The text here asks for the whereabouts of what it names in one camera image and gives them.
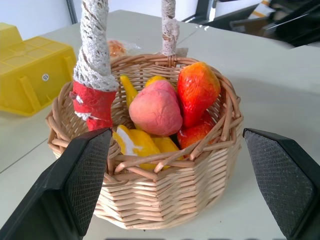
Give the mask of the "yellow pepper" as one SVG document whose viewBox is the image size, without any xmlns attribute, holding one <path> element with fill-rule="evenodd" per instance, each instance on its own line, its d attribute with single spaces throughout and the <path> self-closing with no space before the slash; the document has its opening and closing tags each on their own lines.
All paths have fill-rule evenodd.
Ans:
<svg viewBox="0 0 320 240">
<path fill-rule="evenodd" d="M 160 81 L 160 80 L 166 80 L 166 78 L 163 76 L 159 76 L 159 75 L 153 76 L 145 83 L 144 86 L 147 87 L 147 86 L 151 85 L 152 83 L 154 83 L 156 81 Z M 124 74 L 121 75 L 120 82 L 122 83 L 122 85 L 124 87 L 125 94 L 126 94 L 126 105 L 127 105 L 127 108 L 129 109 L 132 101 L 138 95 L 138 91 L 134 88 L 134 86 L 132 85 L 132 83 L 127 75 L 124 75 Z"/>
</svg>

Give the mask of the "yellow peeled banana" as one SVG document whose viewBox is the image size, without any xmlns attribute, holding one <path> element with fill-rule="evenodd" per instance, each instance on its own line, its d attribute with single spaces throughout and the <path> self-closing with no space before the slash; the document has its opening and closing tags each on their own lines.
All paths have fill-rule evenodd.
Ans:
<svg viewBox="0 0 320 240">
<path fill-rule="evenodd" d="M 147 157 L 150 155 L 178 151 L 179 148 L 168 136 L 150 136 L 140 129 L 129 129 L 119 125 L 113 133 L 114 140 L 127 156 Z"/>
</svg>

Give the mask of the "red orange mango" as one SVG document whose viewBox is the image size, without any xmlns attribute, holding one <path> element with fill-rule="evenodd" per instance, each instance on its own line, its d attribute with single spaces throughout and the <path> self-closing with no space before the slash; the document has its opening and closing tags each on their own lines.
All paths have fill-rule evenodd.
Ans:
<svg viewBox="0 0 320 240">
<path fill-rule="evenodd" d="M 221 93 L 218 77 L 204 62 L 185 66 L 178 75 L 177 94 L 183 113 L 183 126 L 198 124 L 204 114 Z"/>
</svg>

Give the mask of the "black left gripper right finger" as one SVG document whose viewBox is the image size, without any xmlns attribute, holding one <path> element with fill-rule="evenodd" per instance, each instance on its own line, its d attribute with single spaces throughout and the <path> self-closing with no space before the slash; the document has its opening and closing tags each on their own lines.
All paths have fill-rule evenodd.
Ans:
<svg viewBox="0 0 320 240">
<path fill-rule="evenodd" d="M 293 139 L 245 128 L 259 190 L 287 240 L 320 240 L 320 165 Z"/>
</svg>

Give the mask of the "red apple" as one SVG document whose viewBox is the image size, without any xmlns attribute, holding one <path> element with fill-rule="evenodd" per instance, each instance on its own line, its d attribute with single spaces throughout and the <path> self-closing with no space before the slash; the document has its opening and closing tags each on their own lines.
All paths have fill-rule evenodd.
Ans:
<svg viewBox="0 0 320 240">
<path fill-rule="evenodd" d="M 205 111 L 197 125 L 192 127 L 182 127 L 179 130 L 177 133 L 177 140 L 180 148 L 185 149 L 197 141 L 202 140 L 214 126 L 215 122 L 210 113 Z"/>
</svg>

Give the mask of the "pink peach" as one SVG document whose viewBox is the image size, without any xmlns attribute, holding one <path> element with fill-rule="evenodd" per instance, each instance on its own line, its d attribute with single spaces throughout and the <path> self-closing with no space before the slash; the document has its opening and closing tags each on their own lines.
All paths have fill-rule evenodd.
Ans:
<svg viewBox="0 0 320 240">
<path fill-rule="evenodd" d="M 182 127 L 183 118 L 174 87 L 167 80 L 158 80 L 134 98 L 129 116 L 145 132 L 170 136 Z"/>
</svg>

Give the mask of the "yellow plastic bin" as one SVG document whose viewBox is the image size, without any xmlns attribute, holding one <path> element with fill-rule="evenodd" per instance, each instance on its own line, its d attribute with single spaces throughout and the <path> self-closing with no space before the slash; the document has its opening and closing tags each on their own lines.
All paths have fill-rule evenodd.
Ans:
<svg viewBox="0 0 320 240">
<path fill-rule="evenodd" d="M 0 22 L 0 111 L 29 117 L 46 108 L 72 80 L 73 48 L 41 36 L 22 40 Z"/>
</svg>

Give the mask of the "clear plastic bag with bread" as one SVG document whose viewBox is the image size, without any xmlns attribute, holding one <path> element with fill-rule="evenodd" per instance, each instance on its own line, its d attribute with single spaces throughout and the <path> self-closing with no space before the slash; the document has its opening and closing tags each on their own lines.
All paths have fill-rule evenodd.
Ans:
<svg viewBox="0 0 320 240">
<path fill-rule="evenodd" d="M 109 55 L 111 60 L 123 56 L 133 56 L 140 52 L 141 48 L 132 42 L 110 39 L 107 41 L 109 48 Z"/>
</svg>

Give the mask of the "black furniture frame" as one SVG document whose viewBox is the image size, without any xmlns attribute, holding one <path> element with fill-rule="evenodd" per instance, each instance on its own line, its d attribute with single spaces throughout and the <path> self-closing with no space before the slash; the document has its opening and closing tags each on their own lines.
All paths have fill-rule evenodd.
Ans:
<svg viewBox="0 0 320 240">
<path fill-rule="evenodd" d="M 320 47 L 320 0 L 197 0 L 184 22 Z"/>
</svg>

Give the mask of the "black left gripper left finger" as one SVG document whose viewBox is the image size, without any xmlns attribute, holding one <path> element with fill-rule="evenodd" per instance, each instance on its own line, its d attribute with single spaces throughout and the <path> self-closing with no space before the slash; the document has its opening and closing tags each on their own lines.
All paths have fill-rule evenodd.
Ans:
<svg viewBox="0 0 320 240">
<path fill-rule="evenodd" d="M 0 229 L 0 240 L 83 240 L 102 189 L 112 130 L 74 138 Z"/>
</svg>

